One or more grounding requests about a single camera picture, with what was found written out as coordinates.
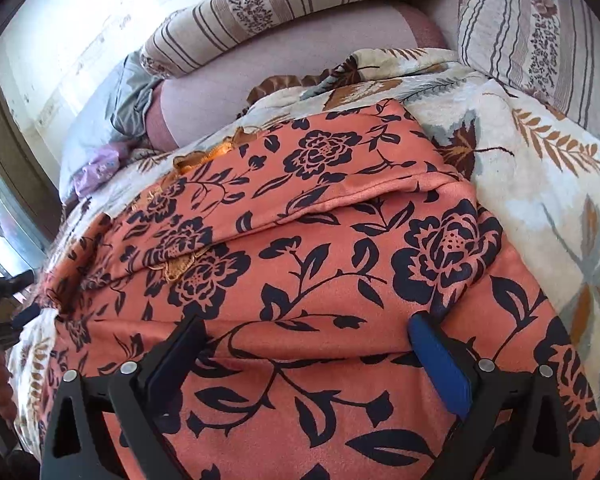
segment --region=striped pillow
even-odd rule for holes
[[[207,0],[175,12],[158,27],[142,48],[142,66],[152,75],[181,77],[281,23],[359,1]]]
[[[600,138],[600,22],[583,0],[461,0],[458,53]]]

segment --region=orange garment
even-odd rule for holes
[[[598,414],[562,323],[393,100],[286,121],[191,164],[94,224],[45,287],[39,303],[60,315],[43,420],[68,368],[113,373],[183,314],[205,319],[212,340],[157,420],[192,478],[421,478],[454,422],[407,340],[423,309],[502,369],[549,364],[573,469],[600,467]]]

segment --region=dark blue gripper pad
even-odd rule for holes
[[[411,347],[447,410],[466,418],[472,404],[472,389],[469,379],[455,364],[453,357],[442,345],[427,321],[417,314],[407,325]]]

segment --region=metal bolt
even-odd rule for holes
[[[70,383],[71,381],[73,381],[76,377],[78,376],[78,372],[76,372],[75,370],[67,370],[64,375],[62,376],[62,380],[65,383]]]
[[[496,365],[491,359],[480,359],[478,361],[478,368],[483,372],[493,372],[496,369]]]
[[[551,370],[551,367],[549,365],[540,365],[538,371],[540,372],[540,375],[542,375],[542,377],[551,377],[554,374],[554,371]]]
[[[126,363],[123,363],[120,367],[120,373],[123,373],[125,375],[132,374],[136,370],[138,370],[138,364],[134,361],[127,361]]]

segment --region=purple plastic bag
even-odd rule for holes
[[[129,156],[126,142],[110,142],[96,151],[89,163],[74,175],[75,193],[82,199],[110,180]]]

